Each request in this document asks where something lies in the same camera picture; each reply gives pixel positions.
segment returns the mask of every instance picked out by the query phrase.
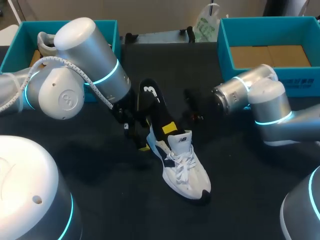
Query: new balance logo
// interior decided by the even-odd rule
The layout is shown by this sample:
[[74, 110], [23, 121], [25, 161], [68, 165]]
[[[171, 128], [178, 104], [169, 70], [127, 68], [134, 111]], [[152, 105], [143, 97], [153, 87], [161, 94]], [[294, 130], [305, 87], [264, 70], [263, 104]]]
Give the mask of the new balance logo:
[[180, 143], [180, 142], [184, 142], [185, 140], [187, 140], [186, 137], [180, 138], [179, 143]]

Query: teal box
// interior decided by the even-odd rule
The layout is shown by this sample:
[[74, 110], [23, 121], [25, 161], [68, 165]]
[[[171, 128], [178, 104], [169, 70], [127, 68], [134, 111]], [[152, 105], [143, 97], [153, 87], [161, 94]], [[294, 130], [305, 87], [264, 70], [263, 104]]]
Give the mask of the teal box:
[[[69, 21], [24, 21], [21, 23], [0, 67], [0, 74], [14, 73], [28, 68], [35, 50], [38, 49], [37, 36], [39, 32], [56, 34]], [[112, 50], [120, 61], [121, 41], [116, 20], [94, 21], [106, 41], [112, 45]], [[84, 88], [86, 102], [95, 102], [95, 97], [88, 88]]]
[[312, 16], [241, 17], [220, 21], [217, 53], [224, 81], [248, 71], [235, 68], [230, 47], [302, 45], [311, 67], [275, 67], [289, 97], [320, 96], [320, 24]]

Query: plastic bag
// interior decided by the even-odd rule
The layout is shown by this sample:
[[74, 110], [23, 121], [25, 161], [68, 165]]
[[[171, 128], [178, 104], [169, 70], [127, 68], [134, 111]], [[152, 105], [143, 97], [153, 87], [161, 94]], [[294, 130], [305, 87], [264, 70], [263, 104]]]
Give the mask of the plastic bag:
[[210, 3], [202, 9], [193, 27], [196, 43], [217, 41], [220, 24], [219, 9], [220, 6], [216, 3]]

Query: cardboard bottom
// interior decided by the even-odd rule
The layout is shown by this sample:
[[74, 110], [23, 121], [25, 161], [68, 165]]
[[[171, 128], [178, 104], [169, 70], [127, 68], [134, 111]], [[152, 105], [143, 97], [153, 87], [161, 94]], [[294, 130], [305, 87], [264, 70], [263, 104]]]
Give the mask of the cardboard bottom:
[[233, 64], [237, 69], [254, 68], [261, 64], [271, 67], [311, 67], [301, 45], [232, 46]]

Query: black insole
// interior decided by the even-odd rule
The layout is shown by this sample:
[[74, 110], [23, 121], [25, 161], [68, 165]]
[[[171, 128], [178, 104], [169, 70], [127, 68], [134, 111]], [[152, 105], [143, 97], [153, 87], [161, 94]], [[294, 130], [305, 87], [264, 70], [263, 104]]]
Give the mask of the black insole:
[[[145, 79], [139, 85], [139, 105], [144, 107], [145, 114], [150, 116], [154, 135], [158, 141], [167, 142], [168, 135], [178, 135], [184, 131], [170, 115], [164, 96], [156, 81]], [[176, 130], [164, 132], [163, 127], [171, 124], [176, 126]]]

